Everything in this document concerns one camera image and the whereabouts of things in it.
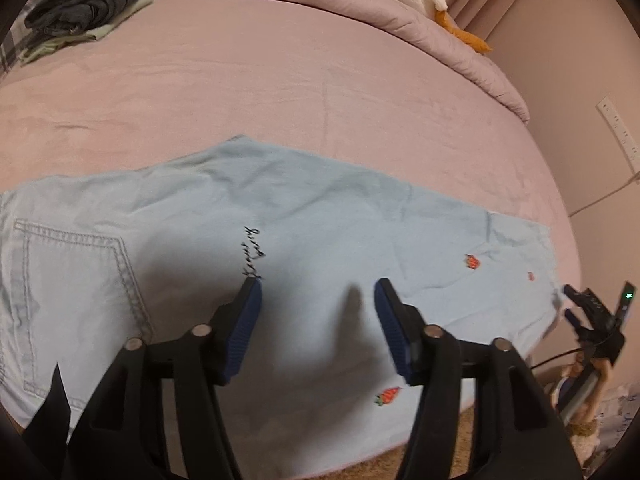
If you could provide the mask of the person's right hand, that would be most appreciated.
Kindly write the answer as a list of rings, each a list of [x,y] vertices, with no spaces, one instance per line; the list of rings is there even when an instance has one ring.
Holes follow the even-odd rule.
[[[593,358],[591,364],[598,372],[599,378],[585,403],[576,410],[570,419],[574,425],[591,424],[596,419],[602,396],[613,377],[613,365],[608,358]]]

